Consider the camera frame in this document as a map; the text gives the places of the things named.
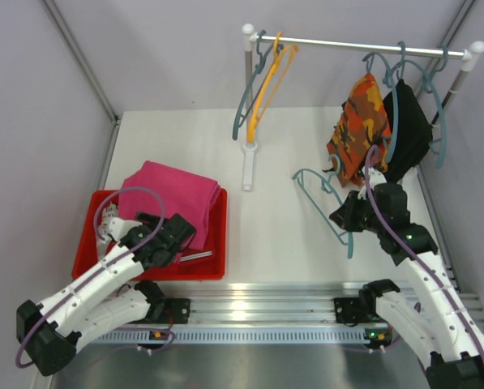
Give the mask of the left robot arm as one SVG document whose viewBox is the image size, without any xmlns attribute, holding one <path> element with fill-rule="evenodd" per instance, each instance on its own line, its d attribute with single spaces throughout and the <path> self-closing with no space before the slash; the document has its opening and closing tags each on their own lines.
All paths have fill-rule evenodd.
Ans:
<svg viewBox="0 0 484 389">
<path fill-rule="evenodd" d="M 165 314 L 166 297 L 153 281 L 112 294 L 147 270 L 172 264 L 195 237 L 195 227 L 179 214 L 161 219 L 140 212 L 137 220 L 113 218 L 107 233 L 115 244 L 103 259 L 51 297 L 17 308 L 19 368 L 33 365 L 49 377 L 104 334 Z"/>
</svg>

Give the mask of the teal hanger of pink trousers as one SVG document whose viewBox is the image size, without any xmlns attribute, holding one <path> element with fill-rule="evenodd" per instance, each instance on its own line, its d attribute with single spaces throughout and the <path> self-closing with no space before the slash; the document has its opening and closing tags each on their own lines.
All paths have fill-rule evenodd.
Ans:
<svg viewBox="0 0 484 389">
<path fill-rule="evenodd" d="M 328 226 L 335 239 L 344 247 L 346 258 L 351 259 L 354 252 L 353 234 L 343 230 L 330 218 L 330 215 L 343 205 L 333 182 L 333 180 L 336 181 L 342 163 L 338 156 L 332 154 L 328 156 L 328 161 L 332 163 L 332 167 L 327 172 L 301 168 L 293 174 L 292 180 Z"/>
</svg>

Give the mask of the pink trousers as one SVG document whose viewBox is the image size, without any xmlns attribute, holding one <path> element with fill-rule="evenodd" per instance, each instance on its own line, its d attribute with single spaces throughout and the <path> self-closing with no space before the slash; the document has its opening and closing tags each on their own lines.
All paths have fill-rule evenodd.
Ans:
<svg viewBox="0 0 484 389">
<path fill-rule="evenodd" d="M 160 215 L 161 206 L 156 198 L 140 188 L 161 197 L 167 218 L 178 213 L 196 228 L 191 249 L 204 248 L 209 213 L 221 191 L 217 181 L 147 160 L 122 184 L 123 192 L 118 196 L 120 218 L 133 220 L 139 212 Z"/>
</svg>

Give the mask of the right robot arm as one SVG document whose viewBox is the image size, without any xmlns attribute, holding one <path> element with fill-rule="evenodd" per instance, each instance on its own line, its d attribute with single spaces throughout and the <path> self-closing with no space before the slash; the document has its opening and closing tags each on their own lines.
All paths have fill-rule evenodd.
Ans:
<svg viewBox="0 0 484 389">
<path fill-rule="evenodd" d="M 484 388 L 484 333 L 452 285 L 435 240 L 411 221 L 402 186 L 380 183 L 363 194 L 351 190 L 329 218 L 348 233 L 375 234 L 421 306 L 410 305 L 392 280 L 376 280 L 358 292 L 362 315 L 396 330 L 416 354 L 430 387 Z"/>
</svg>

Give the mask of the teal hanger of newspaper trousers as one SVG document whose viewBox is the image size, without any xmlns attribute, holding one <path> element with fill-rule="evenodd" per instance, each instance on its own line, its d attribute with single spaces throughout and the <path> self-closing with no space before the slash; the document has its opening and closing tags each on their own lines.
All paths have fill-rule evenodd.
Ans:
<svg viewBox="0 0 484 389">
<path fill-rule="evenodd" d="M 246 86 L 242 94 L 242 98 L 238 104 L 237 112 L 234 116 L 232 139 L 238 140 L 238 134 L 243 124 L 246 124 L 246 135 L 249 135 L 249 119 L 255 106 L 256 98 L 261 93 L 263 86 L 260 86 L 256 96 L 253 96 L 253 85 L 258 75 L 263 73 L 269 55 L 280 54 L 284 50 L 284 46 L 280 43 L 276 48 L 269 46 L 265 52 L 259 49 L 259 45 L 266 34 L 265 30 L 257 33 L 252 24 L 244 24 L 242 26 L 243 43 L 245 50 L 245 81 Z M 253 64 L 253 44 L 256 43 L 256 53 L 259 56 L 259 61 L 256 65 Z"/>
</svg>

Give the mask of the orange plastic hanger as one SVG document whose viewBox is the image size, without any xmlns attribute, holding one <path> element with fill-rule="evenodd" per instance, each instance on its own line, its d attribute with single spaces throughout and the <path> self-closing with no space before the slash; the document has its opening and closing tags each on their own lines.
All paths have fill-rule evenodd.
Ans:
<svg viewBox="0 0 484 389">
<path fill-rule="evenodd" d="M 271 58 L 267 73 L 256 93 L 254 103 L 251 107 L 251 115 L 248 123 L 247 137 L 248 143 L 256 142 L 257 128 L 272 102 L 277 90 L 281 86 L 289 68 L 291 67 L 296 54 L 299 52 L 297 45 L 284 45 L 281 42 L 282 31 L 279 31 L 274 39 L 272 46 L 269 47 L 269 53 L 263 56 L 263 60 Z"/>
</svg>

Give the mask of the newspaper print trousers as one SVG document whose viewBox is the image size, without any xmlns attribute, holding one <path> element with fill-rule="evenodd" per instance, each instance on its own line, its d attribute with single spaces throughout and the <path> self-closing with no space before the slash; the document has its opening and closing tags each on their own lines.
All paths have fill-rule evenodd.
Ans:
<svg viewBox="0 0 484 389">
<path fill-rule="evenodd" d="M 109 201 L 101 209 L 100 212 L 95 212 L 96 216 L 96 256 L 98 260 L 102 260 L 112 243 L 112 238 L 107 234 L 109 222 L 118 216 L 118 205 L 113 201 Z"/>
</svg>

